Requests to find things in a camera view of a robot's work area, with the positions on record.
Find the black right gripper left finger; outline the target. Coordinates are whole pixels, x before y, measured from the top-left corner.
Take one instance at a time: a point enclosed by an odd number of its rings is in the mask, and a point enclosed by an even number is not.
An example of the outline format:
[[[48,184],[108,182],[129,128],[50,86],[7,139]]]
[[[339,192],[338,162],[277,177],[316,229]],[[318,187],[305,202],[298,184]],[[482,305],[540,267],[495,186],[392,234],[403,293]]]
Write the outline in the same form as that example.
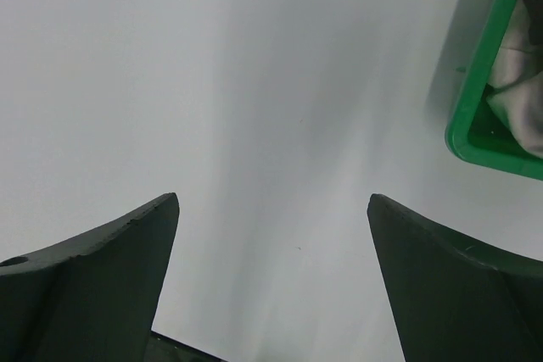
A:
[[[179,218],[175,193],[1,263],[3,361],[141,361]]]

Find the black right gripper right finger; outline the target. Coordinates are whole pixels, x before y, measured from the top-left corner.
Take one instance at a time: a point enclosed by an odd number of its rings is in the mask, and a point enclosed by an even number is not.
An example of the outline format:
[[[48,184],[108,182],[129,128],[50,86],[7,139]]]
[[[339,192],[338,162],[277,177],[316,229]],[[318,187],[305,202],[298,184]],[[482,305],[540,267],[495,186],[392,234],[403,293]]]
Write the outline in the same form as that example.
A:
[[[542,263],[382,194],[367,217],[407,361],[540,361]]]

